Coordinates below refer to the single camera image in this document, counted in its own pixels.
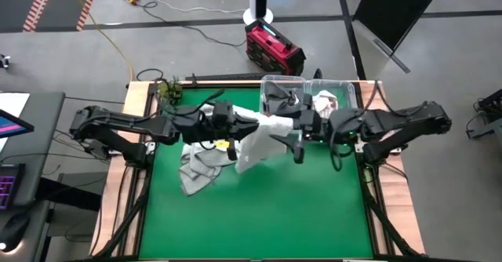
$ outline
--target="gray floor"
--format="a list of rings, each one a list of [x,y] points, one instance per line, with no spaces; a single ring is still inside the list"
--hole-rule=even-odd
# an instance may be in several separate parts
[[[359,0],[348,0],[353,13]],[[241,9],[246,0],[173,0],[191,8]],[[340,14],[338,0],[269,0],[278,15]],[[434,0],[428,12],[502,9],[502,0]],[[121,0],[95,0],[99,23],[145,22],[151,18]],[[180,13],[165,6],[155,10],[168,20],[237,17],[223,13]],[[320,67],[327,78],[357,78],[343,22],[275,25],[307,54],[305,76]],[[244,39],[242,25],[202,27],[226,42]],[[443,136],[415,140],[403,154],[413,203],[427,253],[433,257],[499,261],[502,255],[502,154],[491,138],[469,141],[465,123],[474,116],[471,104],[502,86],[502,16],[422,19],[400,46],[398,57],[411,69],[404,74],[385,59],[365,35],[358,44],[368,78],[384,80],[394,107],[435,100],[453,120]],[[200,34],[178,27],[107,31],[133,63],[135,72],[159,67],[169,77],[259,71],[244,54],[207,42]],[[79,33],[0,34],[1,52],[13,57],[9,73],[0,75],[0,90],[63,90],[69,96],[123,100],[129,81],[121,57],[95,31]],[[92,103],[67,100],[58,127],[67,129],[76,110]],[[120,106],[103,104],[111,110]],[[54,144],[53,152],[75,153]],[[100,162],[51,157],[50,173],[105,171]],[[89,244],[59,240],[51,261],[83,257]]]

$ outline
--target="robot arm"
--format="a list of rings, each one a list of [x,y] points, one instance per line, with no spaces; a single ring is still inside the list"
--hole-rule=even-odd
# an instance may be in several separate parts
[[[70,133],[79,142],[97,140],[93,144],[95,155],[109,157],[108,150],[120,151],[128,165],[137,168],[151,166],[151,158],[147,147],[143,144],[131,143],[118,135],[114,130],[145,134],[153,142],[173,145],[180,140],[192,144],[208,140],[227,140],[230,147],[227,153],[230,159],[236,160],[234,142],[254,132],[258,122],[235,114],[229,102],[217,101],[213,114],[206,116],[197,107],[179,107],[170,116],[138,117],[108,111],[101,107],[86,107],[77,111]]]
[[[442,107],[435,102],[424,102],[419,107],[392,112],[340,109],[332,112],[327,120],[322,119],[312,107],[311,96],[306,95],[304,106],[306,109],[299,113],[296,121],[296,129],[302,132],[298,140],[271,136],[293,152],[296,163],[303,162],[305,140],[330,145],[355,144],[361,140],[366,142],[362,147],[366,163],[376,164],[385,160],[395,148],[406,148],[411,140],[419,136],[446,133],[452,124]],[[398,132],[382,140],[387,133],[395,130]]]

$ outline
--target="gray cloth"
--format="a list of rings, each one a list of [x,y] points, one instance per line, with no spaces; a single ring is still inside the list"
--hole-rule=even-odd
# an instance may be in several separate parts
[[[226,151],[207,151],[200,144],[185,144],[181,153],[181,190],[187,196],[197,193],[220,175],[223,166],[234,163],[235,161],[228,159]]]

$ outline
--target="green table surface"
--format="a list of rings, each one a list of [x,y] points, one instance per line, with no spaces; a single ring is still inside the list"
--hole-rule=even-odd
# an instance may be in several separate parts
[[[182,104],[199,104],[215,91],[184,89]],[[221,100],[258,111],[259,95],[260,89],[227,89]],[[372,256],[355,157],[344,158],[337,173],[327,146],[308,144],[303,165],[288,153],[241,175],[228,166],[187,197],[178,172],[183,145],[157,150],[141,259]]]

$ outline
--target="towel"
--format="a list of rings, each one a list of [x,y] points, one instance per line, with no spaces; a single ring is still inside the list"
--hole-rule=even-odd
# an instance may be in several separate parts
[[[222,168],[235,164],[237,173],[244,173],[259,161],[286,153],[286,146],[270,137],[271,134],[287,136],[293,129],[293,120],[277,116],[266,116],[242,108],[233,107],[234,113],[242,117],[258,120],[258,129],[235,143],[237,161],[228,159],[226,148],[215,147],[209,141],[201,144],[185,144],[181,152],[180,179],[181,189],[185,195],[193,195],[207,187],[220,175]],[[201,107],[208,117],[213,113],[213,106]]]

